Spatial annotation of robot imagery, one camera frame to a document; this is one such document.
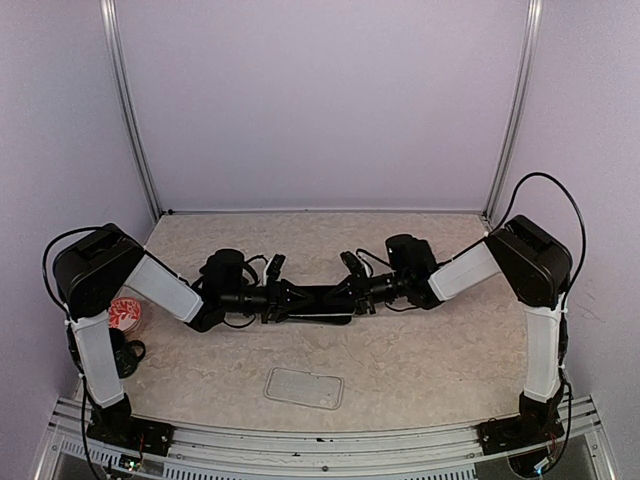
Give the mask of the black phone case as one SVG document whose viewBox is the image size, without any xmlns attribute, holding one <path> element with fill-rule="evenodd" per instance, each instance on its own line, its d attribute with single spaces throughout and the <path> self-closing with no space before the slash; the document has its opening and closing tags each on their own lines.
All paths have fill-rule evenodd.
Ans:
<svg viewBox="0 0 640 480">
<path fill-rule="evenodd" d="M 355 314 L 354 310 L 345 310 L 323 304 L 322 296 L 328 291 L 329 286 L 330 285 L 314 286 L 318 304 L 318 311 L 316 314 L 305 316 L 289 316 L 289 319 L 287 321 L 310 322 L 335 326 L 344 326 L 349 324 Z"/>
</svg>

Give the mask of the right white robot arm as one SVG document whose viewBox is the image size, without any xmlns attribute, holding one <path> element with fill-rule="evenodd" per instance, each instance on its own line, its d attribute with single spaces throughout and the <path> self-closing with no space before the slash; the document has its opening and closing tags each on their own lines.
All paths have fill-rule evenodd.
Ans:
<svg viewBox="0 0 640 480">
<path fill-rule="evenodd" d="M 565 373 L 569 293 L 584 261 L 574 260 L 557 239 L 524 215 L 504 216 L 499 225 L 449 260 L 438 262 L 429 243 L 409 234 L 385 242 L 390 273 L 372 276 L 351 252 L 341 259 L 348 276 L 321 301 L 357 315 L 378 303 L 406 299 L 415 309 L 434 309 L 476 285 L 502 275 L 523 308 L 527 364 L 516 415 L 490 419 L 477 431 L 485 453 L 524 448 L 567 436 L 558 407 L 572 397 Z"/>
</svg>

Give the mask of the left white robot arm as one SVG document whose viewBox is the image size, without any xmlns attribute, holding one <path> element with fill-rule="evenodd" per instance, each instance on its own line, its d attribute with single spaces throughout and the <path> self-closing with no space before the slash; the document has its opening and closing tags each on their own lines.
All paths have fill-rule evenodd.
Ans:
<svg viewBox="0 0 640 480">
<path fill-rule="evenodd" d="M 51 240 L 42 255 L 42 276 L 66 316 L 70 353 L 92 407 L 89 436 L 127 445 L 148 430 L 163 429 L 133 416 L 124 391 L 122 381 L 130 374 L 122 354 L 126 339 L 111 323 L 122 290 L 199 333 L 224 323 L 229 313 L 265 323 L 307 317 L 317 293 L 280 278 L 283 261 L 281 255 L 269 259 L 259 275 L 243 253 L 221 249 L 189 282 L 113 223 L 72 229 Z"/>
</svg>

